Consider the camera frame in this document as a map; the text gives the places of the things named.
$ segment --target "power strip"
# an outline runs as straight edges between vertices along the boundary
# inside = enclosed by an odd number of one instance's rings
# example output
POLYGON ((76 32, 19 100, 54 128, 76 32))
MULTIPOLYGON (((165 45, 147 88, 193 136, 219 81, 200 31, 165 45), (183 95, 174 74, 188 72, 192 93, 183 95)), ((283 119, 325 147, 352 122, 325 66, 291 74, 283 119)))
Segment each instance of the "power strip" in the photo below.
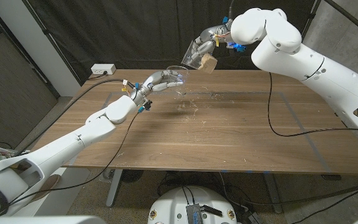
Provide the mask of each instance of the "power strip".
POLYGON ((94 75, 102 75, 104 72, 112 75, 117 69, 115 64, 94 64, 91 70, 94 75))

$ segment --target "table top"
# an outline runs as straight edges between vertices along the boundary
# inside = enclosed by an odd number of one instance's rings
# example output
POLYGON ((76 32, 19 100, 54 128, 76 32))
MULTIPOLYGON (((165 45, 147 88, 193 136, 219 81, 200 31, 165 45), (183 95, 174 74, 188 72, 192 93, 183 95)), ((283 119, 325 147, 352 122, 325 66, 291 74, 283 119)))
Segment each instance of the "table top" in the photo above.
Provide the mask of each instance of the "table top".
MULTIPOLYGON (((117 70, 107 78, 144 81, 156 70, 117 70)), ((78 92, 100 81, 87 81, 78 92)), ((118 169, 358 174, 358 139, 352 131, 297 137, 275 135, 267 120, 269 73, 190 70, 179 96, 153 93, 150 111, 133 122, 110 167, 118 169)), ((122 83, 103 83, 79 99, 40 139, 34 149, 84 125, 94 112, 125 94, 122 83)), ((118 150, 133 114, 116 132, 84 149, 66 166, 105 167, 118 150)), ((270 118, 281 134, 343 128, 327 103, 299 81, 273 74, 270 118)))

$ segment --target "black curtain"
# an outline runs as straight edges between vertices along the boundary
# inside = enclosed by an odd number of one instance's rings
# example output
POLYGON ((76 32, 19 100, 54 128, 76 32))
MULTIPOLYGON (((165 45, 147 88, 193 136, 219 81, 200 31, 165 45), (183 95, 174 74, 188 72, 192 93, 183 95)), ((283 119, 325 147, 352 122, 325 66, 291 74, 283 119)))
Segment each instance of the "black curtain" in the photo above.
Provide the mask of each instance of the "black curtain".
MULTIPOLYGON (((94 63, 117 68, 164 69, 179 65, 190 42, 222 24, 231 0, 29 0, 83 84, 94 63)), ((252 7, 283 9, 300 32, 314 0, 234 1, 233 16, 252 7)), ((216 69, 257 69, 245 52, 215 48, 216 69)))

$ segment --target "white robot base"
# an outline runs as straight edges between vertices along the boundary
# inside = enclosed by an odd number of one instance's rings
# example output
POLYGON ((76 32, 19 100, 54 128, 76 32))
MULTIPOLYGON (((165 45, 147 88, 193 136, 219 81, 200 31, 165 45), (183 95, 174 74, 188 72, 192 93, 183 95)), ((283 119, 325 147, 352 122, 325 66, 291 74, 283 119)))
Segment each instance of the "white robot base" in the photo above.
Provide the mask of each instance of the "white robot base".
POLYGON ((197 223, 197 224, 237 224, 231 204, 221 195, 206 187, 177 187, 163 194, 150 209, 148 224, 156 223, 197 223), (186 209, 188 205, 206 205, 222 212, 221 216, 203 211, 200 216, 186 209))

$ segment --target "yellow tag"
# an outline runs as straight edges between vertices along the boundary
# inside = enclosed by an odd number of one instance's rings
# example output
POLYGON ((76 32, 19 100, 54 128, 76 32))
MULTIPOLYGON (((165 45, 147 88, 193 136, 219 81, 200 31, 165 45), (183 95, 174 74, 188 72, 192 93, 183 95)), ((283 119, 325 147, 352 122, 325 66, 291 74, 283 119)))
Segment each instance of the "yellow tag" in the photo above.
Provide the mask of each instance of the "yellow tag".
POLYGON ((215 35, 215 41, 216 41, 216 46, 219 47, 219 39, 218 39, 217 35, 215 35))

